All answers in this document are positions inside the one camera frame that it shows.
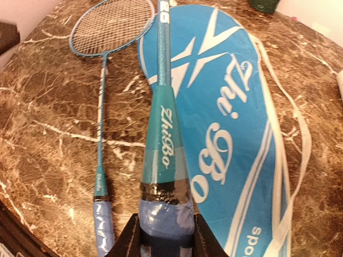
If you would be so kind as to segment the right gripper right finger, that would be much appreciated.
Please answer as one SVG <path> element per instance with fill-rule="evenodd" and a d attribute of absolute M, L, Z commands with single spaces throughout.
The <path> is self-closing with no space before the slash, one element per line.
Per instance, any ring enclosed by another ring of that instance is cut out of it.
<path fill-rule="evenodd" d="M 201 214 L 195 214 L 194 246 L 192 254 L 195 257 L 228 257 L 220 246 L 212 230 Z"/>

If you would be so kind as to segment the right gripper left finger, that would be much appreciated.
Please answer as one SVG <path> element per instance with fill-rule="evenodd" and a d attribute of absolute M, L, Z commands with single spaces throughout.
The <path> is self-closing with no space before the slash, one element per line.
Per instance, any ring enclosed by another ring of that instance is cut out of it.
<path fill-rule="evenodd" d="M 114 246 L 105 257 L 140 257 L 138 214 L 132 214 Z"/>

